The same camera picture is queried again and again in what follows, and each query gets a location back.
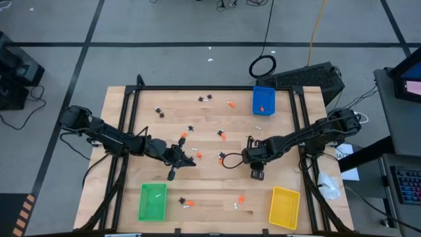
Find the wooden tabletop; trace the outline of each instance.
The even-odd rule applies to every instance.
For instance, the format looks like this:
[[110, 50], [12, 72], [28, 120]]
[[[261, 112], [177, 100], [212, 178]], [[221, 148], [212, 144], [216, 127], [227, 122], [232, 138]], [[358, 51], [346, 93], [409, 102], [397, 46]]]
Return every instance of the wooden tabletop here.
[[[209, 102], [198, 102], [199, 96], [212, 94]], [[109, 87], [101, 118], [117, 127], [124, 87]], [[309, 210], [305, 195], [303, 176], [298, 169], [299, 154], [293, 147], [282, 158], [265, 166], [263, 181], [250, 178], [250, 166], [240, 165], [236, 169], [225, 169], [218, 162], [218, 153], [241, 152], [246, 146], [247, 136], [263, 140], [275, 135], [294, 132], [293, 117], [288, 92], [276, 92], [276, 113], [269, 117], [255, 116], [251, 111], [252, 91], [141, 91], [137, 107], [134, 133], [149, 126], [149, 134], [167, 142], [167, 147], [176, 144], [183, 132], [187, 132], [183, 150], [192, 155], [196, 167], [183, 167], [177, 170], [173, 181], [166, 180], [169, 167], [148, 157], [130, 156], [126, 184], [123, 194], [119, 232], [173, 233], [181, 228], [183, 233], [237, 233], [259, 234], [267, 228], [271, 234], [310, 234]], [[310, 123], [325, 117], [326, 110], [320, 88], [305, 88], [305, 99]], [[228, 105], [235, 103], [235, 108]], [[159, 106], [165, 113], [159, 118], [154, 108]], [[301, 127], [303, 118], [297, 106]], [[130, 109], [125, 129], [128, 127]], [[194, 126], [194, 132], [187, 127]], [[218, 136], [218, 129], [224, 129], [226, 141]], [[202, 158], [196, 158], [197, 148]], [[333, 148], [326, 153], [335, 155]], [[90, 165], [103, 156], [103, 148], [94, 148]], [[226, 165], [238, 163], [241, 157], [230, 156]], [[88, 175], [82, 192], [75, 228], [81, 227], [102, 202], [109, 174], [111, 158], [104, 160]], [[328, 200], [329, 205], [346, 226], [353, 229], [351, 214], [341, 173], [337, 161], [331, 157], [318, 159], [320, 172], [339, 179], [341, 197]], [[141, 222], [137, 220], [141, 185], [143, 183], [167, 183], [168, 196], [166, 219], [164, 222]], [[273, 187], [279, 186], [300, 192], [297, 230], [290, 230], [268, 222]], [[241, 205], [234, 209], [240, 196], [245, 197]], [[183, 208], [178, 202], [180, 197], [195, 202], [194, 207]], [[322, 227], [320, 206], [313, 198], [319, 229]], [[111, 226], [114, 204], [109, 207], [107, 226]]]

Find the orange object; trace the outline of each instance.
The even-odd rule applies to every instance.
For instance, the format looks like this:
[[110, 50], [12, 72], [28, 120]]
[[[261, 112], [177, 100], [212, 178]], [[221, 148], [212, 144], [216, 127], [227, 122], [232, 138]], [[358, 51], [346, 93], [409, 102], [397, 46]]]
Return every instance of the orange object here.
[[241, 197], [239, 197], [238, 202], [239, 202], [240, 204], [242, 204], [242, 203], [243, 203], [243, 201], [244, 201], [244, 196], [243, 196], [243, 195], [241, 195]]

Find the blue bin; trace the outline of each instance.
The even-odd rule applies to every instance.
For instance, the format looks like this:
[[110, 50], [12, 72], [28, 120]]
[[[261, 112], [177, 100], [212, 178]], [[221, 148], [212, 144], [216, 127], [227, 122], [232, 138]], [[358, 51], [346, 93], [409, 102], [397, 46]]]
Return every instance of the blue bin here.
[[253, 88], [253, 113], [269, 116], [275, 113], [275, 89], [262, 86]]

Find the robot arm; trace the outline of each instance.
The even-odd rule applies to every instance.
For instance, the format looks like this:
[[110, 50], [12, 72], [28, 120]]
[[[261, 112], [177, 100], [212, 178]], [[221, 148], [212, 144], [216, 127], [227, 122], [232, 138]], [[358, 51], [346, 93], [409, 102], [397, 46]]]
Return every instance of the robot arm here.
[[338, 109], [297, 132], [256, 140], [254, 147], [253, 138], [249, 136], [247, 148], [243, 149], [241, 156], [243, 162], [251, 166], [251, 178], [263, 180], [264, 165], [282, 157], [293, 146], [304, 143], [307, 154], [320, 155], [326, 144], [336, 142], [340, 145], [346, 137], [355, 135], [360, 129], [359, 118], [354, 111]]
[[75, 134], [86, 134], [89, 140], [101, 142], [105, 152], [117, 157], [128, 154], [135, 156], [148, 156], [156, 160], [171, 165], [171, 171], [168, 173], [168, 180], [175, 177], [175, 169], [180, 167], [194, 167], [196, 164], [193, 158], [187, 158], [182, 151], [186, 139], [182, 138], [178, 145], [166, 147], [166, 142], [160, 139], [151, 139], [150, 135], [134, 136], [119, 131], [111, 125], [105, 123], [102, 119], [93, 117], [89, 109], [71, 106], [66, 109], [60, 119], [60, 127], [63, 130], [74, 132]]

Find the black keyboard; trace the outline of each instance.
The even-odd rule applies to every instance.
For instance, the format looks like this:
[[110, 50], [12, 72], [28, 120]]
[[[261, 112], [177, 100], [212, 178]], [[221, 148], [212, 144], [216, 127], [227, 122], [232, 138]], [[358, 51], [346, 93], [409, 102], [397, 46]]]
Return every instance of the black keyboard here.
[[390, 167], [399, 201], [421, 205], [421, 170], [409, 167]]

